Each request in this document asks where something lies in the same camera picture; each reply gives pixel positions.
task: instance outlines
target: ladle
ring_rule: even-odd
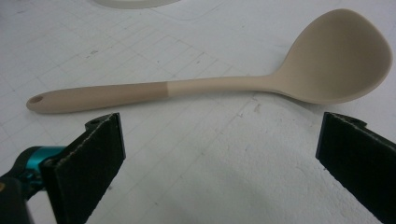
[[[67,113],[208,91],[269,91],[312,104],[338,104],[375,89],[391,62],[387,41],[369,21],[354,11],[336,9],[303,30],[272,75],[49,91],[26,106],[39,113]]]

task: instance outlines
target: ladle bowl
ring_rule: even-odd
[[[374,90],[391,63],[389,44],[369,21],[354,11],[336,9],[301,32],[271,75],[49,91],[32,97],[26,106],[39,113],[67,113],[209,91],[269,91],[311,104],[339,104]]]

